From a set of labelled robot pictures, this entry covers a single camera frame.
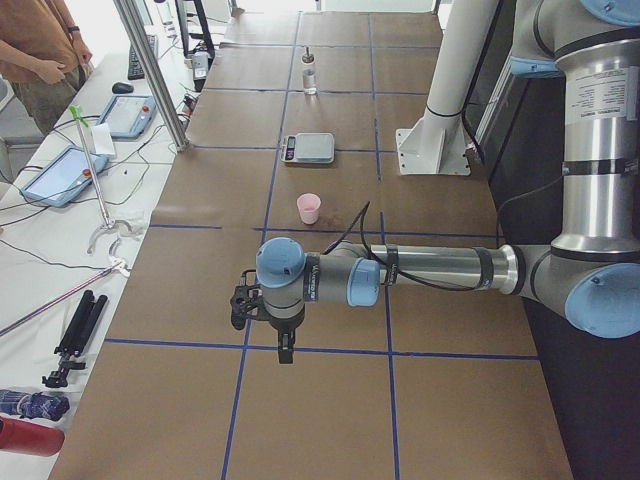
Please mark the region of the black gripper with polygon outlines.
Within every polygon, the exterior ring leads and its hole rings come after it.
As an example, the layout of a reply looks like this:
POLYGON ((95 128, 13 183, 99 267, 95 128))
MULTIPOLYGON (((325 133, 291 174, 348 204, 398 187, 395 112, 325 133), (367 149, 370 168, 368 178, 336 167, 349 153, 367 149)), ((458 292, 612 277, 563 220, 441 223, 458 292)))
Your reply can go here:
POLYGON ((305 307, 295 314, 286 313, 284 317, 269 314, 268 323, 278 331, 278 362, 281 365, 292 364, 295 350, 295 330, 303 323, 305 307))

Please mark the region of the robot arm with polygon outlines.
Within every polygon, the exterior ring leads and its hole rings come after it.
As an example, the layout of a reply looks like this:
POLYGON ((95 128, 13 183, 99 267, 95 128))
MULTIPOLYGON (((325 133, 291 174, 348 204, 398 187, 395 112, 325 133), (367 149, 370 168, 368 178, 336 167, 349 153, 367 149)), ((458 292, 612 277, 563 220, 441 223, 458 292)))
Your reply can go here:
POLYGON ((635 1, 520 1, 513 74, 563 75, 563 225, 547 246, 496 249, 351 243, 322 253, 286 237, 257 252, 254 284, 241 281, 231 322, 265 321, 278 359, 293 360, 309 303, 371 306, 382 286, 496 289, 535 300, 602 338, 639 329, 639 241, 632 230, 639 172, 639 5, 635 1))

